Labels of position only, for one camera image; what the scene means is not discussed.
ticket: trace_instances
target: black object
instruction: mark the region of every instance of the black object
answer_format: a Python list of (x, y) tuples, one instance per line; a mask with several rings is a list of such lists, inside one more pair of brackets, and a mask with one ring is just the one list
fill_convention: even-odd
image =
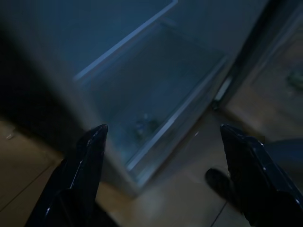
[(232, 184), (211, 169), (205, 175), (210, 186), (232, 199), (251, 226), (302, 226), (303, 196), (263, 144), (229, 125), (222, 125), (220, 131)]
[(95, 204), (107, 137), (107, 125), (84, 134), (77, 149), (53, 171), (26, 227), (117, 225)]

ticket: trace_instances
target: tiled floor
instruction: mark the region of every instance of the tiled floor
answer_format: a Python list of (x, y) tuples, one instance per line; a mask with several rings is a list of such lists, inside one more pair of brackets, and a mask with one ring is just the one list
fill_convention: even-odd
[(206, 114), (136, 199), (116, 201), (113, 207), (110, 197), (101, 196), (101, 184), (97, 202), (123, 227), (249, 226), (204, 181), (210, 167), (227, 171), (221, 123), (217, 116)]

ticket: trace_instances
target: glossy black object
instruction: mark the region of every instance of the glossy black object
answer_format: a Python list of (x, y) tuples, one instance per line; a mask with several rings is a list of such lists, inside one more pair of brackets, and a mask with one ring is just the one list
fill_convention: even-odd
[(239, 208), (251, 226), (303, 225), (303, 197), (256, 138), (229, 125), (220, 127)]
[(26, 227), (84, 227), (96, 219), (102, 221), (99, 226), (116, 226), (95, 204), (106, 137), (107, 125), (84, 134), (77, 149), (53, 171)]

